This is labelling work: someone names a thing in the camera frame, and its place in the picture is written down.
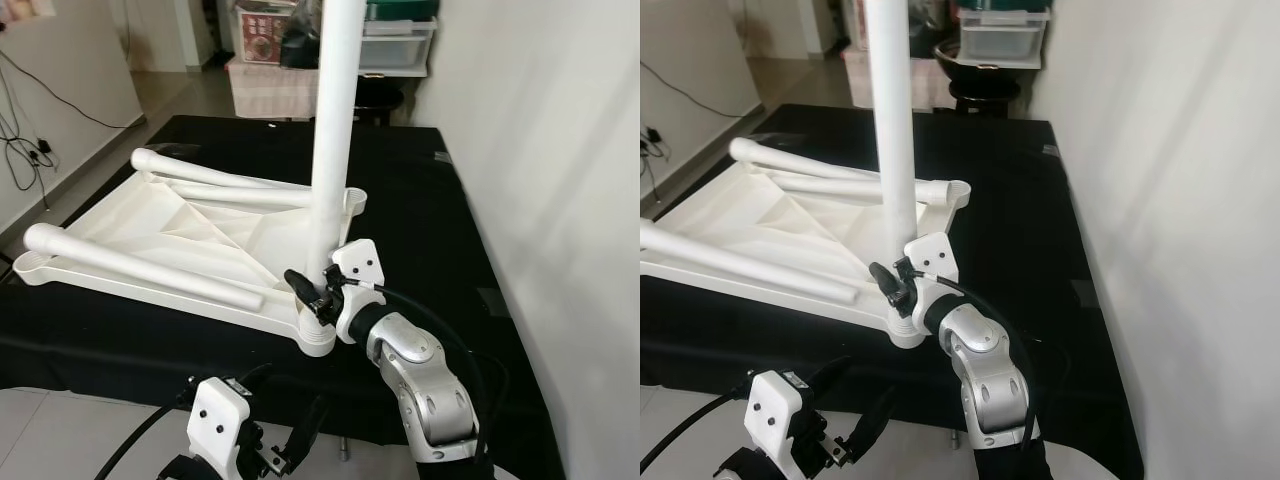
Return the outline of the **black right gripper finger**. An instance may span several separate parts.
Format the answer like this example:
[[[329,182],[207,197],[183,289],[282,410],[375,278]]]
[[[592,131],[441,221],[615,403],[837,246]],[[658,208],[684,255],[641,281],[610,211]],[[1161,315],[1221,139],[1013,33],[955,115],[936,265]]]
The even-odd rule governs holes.
[[[285,269],[283,278],[306,308],[320,308],[325,305],[324,293],[302,273]]]
[[[908,298],[908,291],[900,279],[884,265],[872,262],[868,270],[890,303],[902,303]]]

